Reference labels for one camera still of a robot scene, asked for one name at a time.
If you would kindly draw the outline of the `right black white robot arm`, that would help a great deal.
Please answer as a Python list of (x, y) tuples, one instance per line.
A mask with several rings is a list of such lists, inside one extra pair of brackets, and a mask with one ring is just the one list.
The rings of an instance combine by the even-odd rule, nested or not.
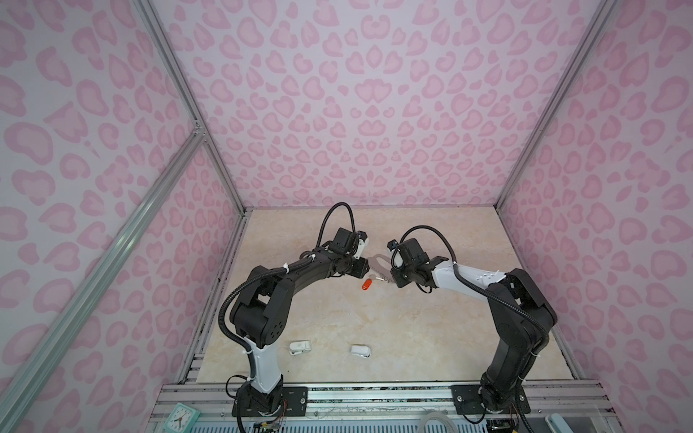
[(499, 342), (481, 376), (478, 399), (490, 413), (504, 411), (522, 393), (522, 384), (557, 323), (554, 309), (532, 277), (519, 268), (492, 272), (461, 265), (452, 257), (429, 257), (414, 238), (393, 240), (387, 248), (398, 287), (415, 283), (488, 303)]

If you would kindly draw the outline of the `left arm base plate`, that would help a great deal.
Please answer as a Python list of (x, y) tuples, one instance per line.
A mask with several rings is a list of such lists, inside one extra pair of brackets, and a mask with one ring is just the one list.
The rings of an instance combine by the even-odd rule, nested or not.
[(307, 387), (278, 386), (265, 394), (251, 385), (244, 385), (236, 392), (232, 414), (241, 418), (303, 417), (307, 403)]

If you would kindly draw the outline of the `silver carabiner keyring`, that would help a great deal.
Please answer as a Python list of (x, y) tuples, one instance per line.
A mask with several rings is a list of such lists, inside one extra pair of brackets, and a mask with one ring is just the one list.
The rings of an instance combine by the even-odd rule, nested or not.
[(391, 274), (391, 263), (390, 258), (384, 254), (374, 254), (368, 257), (368, 263), (370, 270), (375, 274), (375, 278), (379, 281), (384, 281), (385, 283), (394, 283), (393, 276)]

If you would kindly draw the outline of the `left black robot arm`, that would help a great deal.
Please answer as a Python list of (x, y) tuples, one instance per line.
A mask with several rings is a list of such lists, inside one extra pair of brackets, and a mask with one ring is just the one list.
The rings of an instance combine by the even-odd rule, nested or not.
[(294, 296), (330, 278), (363, 278), (369, 271), (364, 258), (367, 245), (366, 232), (341, 228), (332, 240), (302, 253), (293, 263), (254, 268), (222, 302), (218, 327), (248, 356), (250, 390), (265, 397), (283, 387), (275, 343), (287, 326)]

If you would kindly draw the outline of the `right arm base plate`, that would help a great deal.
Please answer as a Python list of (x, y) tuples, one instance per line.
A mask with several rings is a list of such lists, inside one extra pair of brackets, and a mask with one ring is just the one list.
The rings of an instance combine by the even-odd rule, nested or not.
[(518, 391), (511, 390), (505, 402), (497, 403), (480, 384), (454, 384), (450, 387), (456, 414), (465, 416), (509, 416), (511, 411), (519, 411), (523, 415), (531, 413), (529, 398), (523, 387)]

